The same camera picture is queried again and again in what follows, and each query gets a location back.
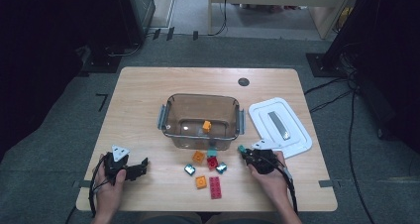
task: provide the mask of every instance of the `transparent plastic container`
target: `transparent plastic container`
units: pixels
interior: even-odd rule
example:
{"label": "transparent plastic container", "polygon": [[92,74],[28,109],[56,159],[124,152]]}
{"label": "transparent plastic container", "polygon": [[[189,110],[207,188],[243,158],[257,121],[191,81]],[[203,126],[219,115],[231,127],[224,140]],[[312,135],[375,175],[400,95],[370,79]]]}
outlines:
{"label": "transparent plastic container", "polygon": [[[207,132],[204,122],[210,122]],[[173,94],[162,105],[157,127],[178,148],[227,150],[244,134],[244,110],[233,97],[203,94]]]}

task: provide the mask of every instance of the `toy block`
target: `toy block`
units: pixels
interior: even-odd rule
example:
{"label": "toy block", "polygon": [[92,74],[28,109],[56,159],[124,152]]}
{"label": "toy block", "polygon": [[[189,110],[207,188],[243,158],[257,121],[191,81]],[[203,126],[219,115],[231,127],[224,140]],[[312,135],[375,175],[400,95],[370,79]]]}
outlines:
{"label": "toy block", "polygon": [[217,151],[214,148],[210,148],[209,150],[207,150],[207,157],[217,157]]}
{"label": "toy block", "polygon": [[218,165],[219,163],[217,162],[216,157],[207,158],[207,166],[210,170],[216,168]]}
{"label": "toy block", "polygon": [[220,187],[220,179],[218,176],[209,177],[211,199],[222,198],[222,188]]}
{"label": "toy block", "polygon": [[195,167],[192,166],[191,164],[186,165],[186,167],[184,168],[184,170],[186,172],[188,172],[189,175],[193,175],[195,173]]}
{"label": "toy block", "polygon": [[209,121],[204,121],[203,133],[209,133],[210,129],[211,129],[211,123]]}
{"label": "toy block", "polygon": [[192,156],[192,160],[196,163],[201,164],[203,163],[204,157],[205,157],[204,153],[196,151],[194,155]]}
{"label": "toy block", "polygon": [[216,167],[216,171],[219,174],[223,174],[223,172],[226,171],[226,169],[228,169],[228,166],[226,166],[226,164],[224,164],[224,163],[221,163]]}
{"label": "toy block", "polygon": [[197,186],[198,189],[207,187],[206,176],[204,176],[204,175],[197,176],[195,178],[195,185]]}

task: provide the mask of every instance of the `red block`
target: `red block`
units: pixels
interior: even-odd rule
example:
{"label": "red block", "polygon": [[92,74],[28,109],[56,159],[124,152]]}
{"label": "red block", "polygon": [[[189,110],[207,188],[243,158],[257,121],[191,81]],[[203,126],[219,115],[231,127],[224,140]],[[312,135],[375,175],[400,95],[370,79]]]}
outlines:
{"label": "red block", "polygon": [[216,168],[219,165],[216,157],[207,158],[207,166],[211,169]]}
{"label": "red block", "polygon": [[222,198],[222,188],[218,176],[209,177],[211,199]]}

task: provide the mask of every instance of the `person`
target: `person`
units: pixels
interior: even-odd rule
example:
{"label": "person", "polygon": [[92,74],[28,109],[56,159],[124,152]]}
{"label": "person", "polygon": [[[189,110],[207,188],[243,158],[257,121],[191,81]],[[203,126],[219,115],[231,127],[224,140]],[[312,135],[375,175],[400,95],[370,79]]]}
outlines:
{"label": "person", "polygon": [[[284,156],[282,152],[274,152],[277,155],[278,160],[286,166],[284,161]],[[287,184],[278,170],[274,170],[268,174],[259,174],[254,168],[253,165],[248,165],[251,175],[260,183],[262,190],[267,195],[269,200],[275,206],[278,211],[278,214],[281,219],[281,223],[284,224],[299,224],[301,223],[299,217],[294,212],[293,207],[287,196]],[[100,165],[98,174],[96,175],[95,182],[101,183],[105,180],[105,167],[102,164]],[[108,224],[111,223],[114,215],[117,213],[122,199],[124,181],[126,179],[126,171],[121,169],[117,176],[114,185],[111,183],[106,183],[96,193],[96,215],[92,220],[92,224]],[[150,220],[150,223],[158,223],[158,221]],[[188,222],[188,219],[185,218],[184,222],[165,222],[165,223],[196,223]],[[241,220],[232,220],[231,222],[223,222],[224,224],[229,223],[252,223],[245,222]]]}

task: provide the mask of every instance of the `gray carpet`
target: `gray carpet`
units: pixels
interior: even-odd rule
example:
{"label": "gray carpet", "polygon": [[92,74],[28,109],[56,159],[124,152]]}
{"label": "gray carpet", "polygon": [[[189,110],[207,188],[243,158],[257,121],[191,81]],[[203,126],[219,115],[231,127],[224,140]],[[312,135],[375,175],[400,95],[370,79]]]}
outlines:
{"label": "gray carpet", "polygon": [[[305,53],[324,53],[322,41],[177,36],[148,38],[124,66],[291,67],[307,90],[331,78],[314,78]],[[0,223],[63,223],[75,204],[75,180],[86,172],[91,152],[118,78],[116,74],[76,77],[52,108],[42,127],[11,149],[0,166]],[[348,90],[334,83],[309,93],[309,108]],[[109,94],[102,111],[103,97]],[[351,96],[312,114],[318,140],[338,200],[334,212],[302,212],[304,223],[368,223],[349,165]],[[420,223],[420,156],[398,141],[376,137],[364,100],[356,96],[352,136],[355,172],[375,223]],[[120,212],[114,223],[136,223],[138,213]],[[75,211],[70,223],[89,223]]]}

